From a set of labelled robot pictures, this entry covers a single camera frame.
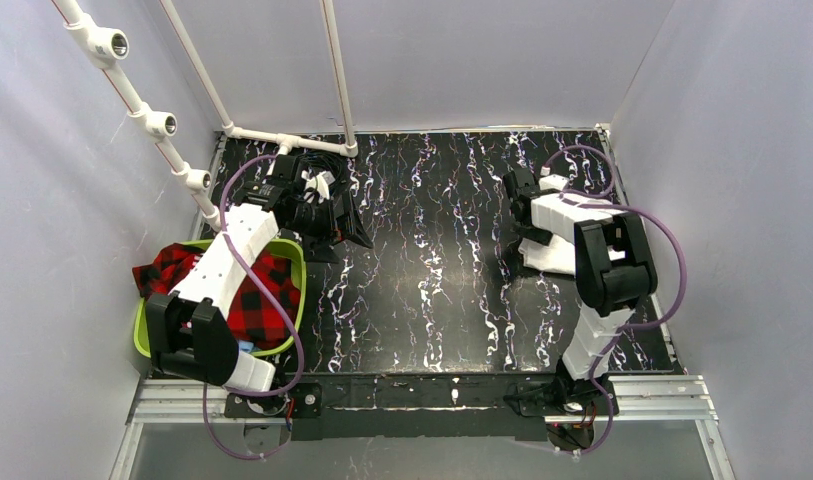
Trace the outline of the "white cloth sheet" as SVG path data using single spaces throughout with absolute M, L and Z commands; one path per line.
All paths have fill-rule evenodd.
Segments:
M 523 239 L 517 250 L 527 268 L 553 275 L 576 277 L 576 246 L 561 237 L 552 237 L 548 245 Z

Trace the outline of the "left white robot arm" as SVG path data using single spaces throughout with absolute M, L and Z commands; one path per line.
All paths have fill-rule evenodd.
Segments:
M 334 247 L 344 241 L 373 246 L 349 192 L 346 158 L 313 151 L 268 159 L 268 173 L 241 190 L 240 203 L 230 204 L 229 193 L 222 192 L 215 239 L 187 275 L 145 306 L 154 369 L 253 398 L 290 392 L 305 360 L 294 320 L 254 274 L 253 262 L 283 230 L 300 236 L 303 255 L 313 263 L 337 263 Z M 294 339 L 297 369 L 279 388 L 273 386 L 276 367 L 243 351 L 229 326 L 232 300 L 245 280 L 266 297 Z

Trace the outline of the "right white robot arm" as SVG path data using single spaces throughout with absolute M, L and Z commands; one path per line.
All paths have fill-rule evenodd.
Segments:
M 518 383 L 504 399 L 522 416 L 605 407 L 608 357 L 658 285 L 643 222 L 605 199 L 570 191 L 560 175 L 516 168 L 502 183 L 524 265 L 572 276 L 582 302 L 552 379 Z

